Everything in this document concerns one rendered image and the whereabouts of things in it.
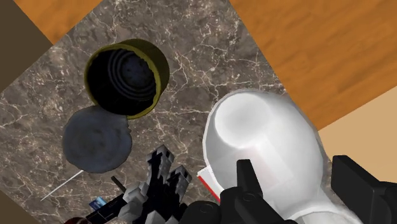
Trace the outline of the dark grey round lid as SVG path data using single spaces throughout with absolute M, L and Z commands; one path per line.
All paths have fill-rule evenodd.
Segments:
M 100 106 L 83 108 L 66 123 L 62 149 L 66 160 L 83 171 L 97 174 L 112 171 L 132 151 L 127 117 Z

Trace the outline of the thin dark stick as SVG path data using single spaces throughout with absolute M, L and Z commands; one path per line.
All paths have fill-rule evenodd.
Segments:
M 111 180 L 123 193 L 125 193 L 126 188 L 115 176 L 111 176 Z

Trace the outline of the black and white blocky figure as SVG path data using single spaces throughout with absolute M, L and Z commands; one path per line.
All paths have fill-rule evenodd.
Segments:
M 128 224 L 179 224 L 187 208 L 182 199 L 192 176 L 182 165 L 171 170 L 174 155 L 165 145 L 148 154 L 146 161 L 147 179 L 125 190 L 127 204 L 118 219 Z

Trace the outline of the dark red round object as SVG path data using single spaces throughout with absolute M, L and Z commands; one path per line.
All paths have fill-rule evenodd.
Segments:
M 83 217 L 72 217 L 67 221 L 65 221 L 64 224 L 92 224 L 92 223 Z

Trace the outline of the black box with blue label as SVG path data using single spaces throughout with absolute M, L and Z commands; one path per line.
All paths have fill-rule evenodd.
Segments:
M 89 206 L 94 211 L 87 215 L 86 219 L 91 224 L 106 224 L 113 218 L 116 218 L 120 209 L 126 204 L 127 203 L 123 199 L 123 195 L 119 195 L 109 202 L 105 202 L 102 197 L 97 197 L 89 203 Z

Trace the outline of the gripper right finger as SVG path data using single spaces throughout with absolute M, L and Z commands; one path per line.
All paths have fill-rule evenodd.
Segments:
M 363 224 L 397 224 L 397 183 L 379 181 L 347 155 L 333 157 L 331 188 Z

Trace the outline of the olive green cup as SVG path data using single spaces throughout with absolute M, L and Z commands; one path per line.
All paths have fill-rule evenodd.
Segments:
M 127 39 L 98 49 L 84 72 L 92 102 L 129 120 L 153 110 L 169 78 L 165 55 L 144 39 Z

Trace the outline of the thin white stick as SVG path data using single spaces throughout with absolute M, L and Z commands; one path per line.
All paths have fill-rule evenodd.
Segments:
M 78 171 L 76 174 L 74 174 L 73 176 L 71 176 L 69 179 L 67 179 L 66 181 L 64 181 L 62 184 L 60 184 L 58 187 L 54 188 L 50 193 L 48 193 L 46 196 L 44 196 L 41 200 L 45 200 L 46 198 L 48 198 L 49 196 L 51 196 L 54 192 L 56 192 L 57 190 L 59 190 L 60 188 L 62 188 L 64 185 L 66 185 L 68 182 L 70 182 L 71 180 L 73 180 L 75 177 L 79 176 L 81 173 L 83 173 L 84 170 L 80 170 Z

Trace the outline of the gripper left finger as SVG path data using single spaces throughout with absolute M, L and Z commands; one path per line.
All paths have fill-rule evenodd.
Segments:
M 237 186 L 223 190 L 220 203 L 199 200 L 183 215 L 183 224 L 298 224 L 284 220 L 264 199 L 249 159 L 237 161 Z

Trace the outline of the white box with red edge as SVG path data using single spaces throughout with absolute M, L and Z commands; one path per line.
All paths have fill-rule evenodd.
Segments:
M 220 202 L 220 194 L 224 188 L 217 182 L 210 166 L 206 166 L 197 173 L 198 179 L 208 189 L 211 195 Z

